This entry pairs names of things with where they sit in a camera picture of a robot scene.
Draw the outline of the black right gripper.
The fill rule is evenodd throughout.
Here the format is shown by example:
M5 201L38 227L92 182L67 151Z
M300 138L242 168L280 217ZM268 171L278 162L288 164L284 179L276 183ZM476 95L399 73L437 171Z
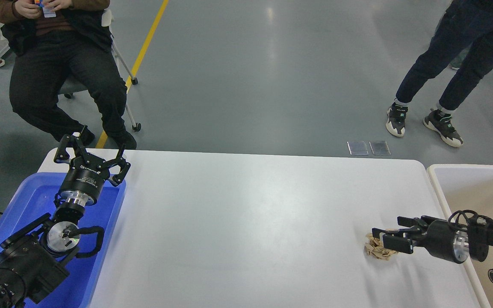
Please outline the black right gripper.
M418 246L425 248L431 256L456 264L463 263L469 257L467 232L451 228L447 221L422 215L419 218L398 216L397 223L407 228L372 228L372 236L380 239L385 249L413 254L413 248L416 246L414 242L422 237L422 231L426 231Z

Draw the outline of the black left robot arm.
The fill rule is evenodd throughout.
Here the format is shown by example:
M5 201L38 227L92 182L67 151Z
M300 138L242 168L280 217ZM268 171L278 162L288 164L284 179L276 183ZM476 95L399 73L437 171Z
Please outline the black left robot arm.
M130 164L123 143L115 158L89 153L81 135L65 135L53 158L69 165L55 194L56 210L45 213L5 239L0 247L0 308L23 308L26 299L41 302L69 275L74 258L95 256L103 246L101 226L79 227L85 208L98 202L105 182L122 184Z

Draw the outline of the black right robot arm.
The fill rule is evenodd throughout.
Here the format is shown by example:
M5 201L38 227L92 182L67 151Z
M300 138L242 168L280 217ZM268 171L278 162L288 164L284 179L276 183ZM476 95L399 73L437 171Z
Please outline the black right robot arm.
M433 257L461 264L468 257L485 261L493 247L493 219L473 210L458 210L448 219L399 216L397 222L397 230L372 228L385 249L412 254L414 247L423 247ZM487 276L493 284L493 269Z

